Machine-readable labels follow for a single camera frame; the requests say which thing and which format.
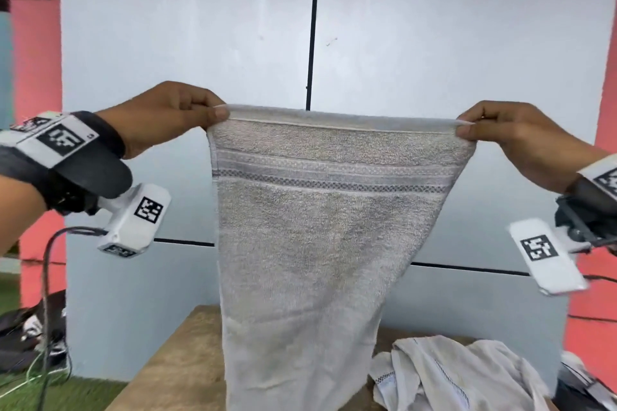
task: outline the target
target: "hand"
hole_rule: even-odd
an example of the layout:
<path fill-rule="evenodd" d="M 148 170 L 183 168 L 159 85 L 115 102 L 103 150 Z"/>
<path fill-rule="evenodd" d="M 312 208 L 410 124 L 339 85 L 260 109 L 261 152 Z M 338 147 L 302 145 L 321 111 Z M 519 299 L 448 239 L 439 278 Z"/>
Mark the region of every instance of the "hand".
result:
<path fill-rule="evenodd" d="M 578 171 L 610 154 L 570 135 L 531 104 L 481 101 L 459 119 L 475 122 L 460 126 L 459 137 L 499 144 L 524 177 L 557 193 L 566 192 Z"/>
<path fill-rule="evenodd" d="M 97 115 L 118 131 L 125 159 L 165 143 L 194 127 L 206 129 L 229 117 L 224 102 L 212 91 L 185 83 L 163 82 Z"/>

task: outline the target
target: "crumpled white cloth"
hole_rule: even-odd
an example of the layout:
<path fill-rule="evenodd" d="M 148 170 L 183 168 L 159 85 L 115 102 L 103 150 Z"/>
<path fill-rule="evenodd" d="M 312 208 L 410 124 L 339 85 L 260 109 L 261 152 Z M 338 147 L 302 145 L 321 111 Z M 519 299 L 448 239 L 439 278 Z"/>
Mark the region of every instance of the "crumpled white cloth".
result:
<path fill-rule="evenodd" d="M 549 411 L 549 389 L 499 341 L 399 339 L 373 358 L 374 400 L 388 411 Z"/>

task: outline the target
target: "forearm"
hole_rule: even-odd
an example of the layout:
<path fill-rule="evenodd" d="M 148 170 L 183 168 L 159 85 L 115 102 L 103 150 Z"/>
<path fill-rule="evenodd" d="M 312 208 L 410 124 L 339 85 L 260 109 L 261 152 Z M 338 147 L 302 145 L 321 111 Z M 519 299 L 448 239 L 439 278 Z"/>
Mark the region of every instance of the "forearm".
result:
<path fill-rule="evenodd" d="M 0 175 L 0 256 L 45 210 L 45 202 L 33 186 Z"/>

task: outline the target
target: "green grass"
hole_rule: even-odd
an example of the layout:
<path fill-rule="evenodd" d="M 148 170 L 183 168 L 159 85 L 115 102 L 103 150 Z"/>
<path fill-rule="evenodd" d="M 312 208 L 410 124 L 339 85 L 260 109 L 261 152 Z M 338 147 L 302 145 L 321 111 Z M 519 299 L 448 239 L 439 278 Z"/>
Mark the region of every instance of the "green grass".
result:
<path fill-rule="evenodd" d="M 19 275 L 0 273 L 0 314 L 19 307 Z M 8 380 L 11 383 L 2 386 Z M 1 376 L 0 395 L 23 383 L 24 375 Z M 46 411 L 104 411 L 118 396 L 125 383 L 87 380 L 73 377 L 67 382 L 49 387 Z M 24 385 L 10 395 L 0 398 L 0 411 L 33 411 L 40 391 L 36 381 Z"/>

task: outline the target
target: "light blue wall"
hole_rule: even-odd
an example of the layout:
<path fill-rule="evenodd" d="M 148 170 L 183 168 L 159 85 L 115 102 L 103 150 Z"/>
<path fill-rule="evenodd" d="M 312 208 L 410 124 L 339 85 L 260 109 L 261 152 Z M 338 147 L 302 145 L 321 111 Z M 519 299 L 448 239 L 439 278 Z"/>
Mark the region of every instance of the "light blue wall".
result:
<path fill-rule="evenodd" d="M 0 128 L 13 122 L 12 57 L 11 15 L 0 13 Z"/>

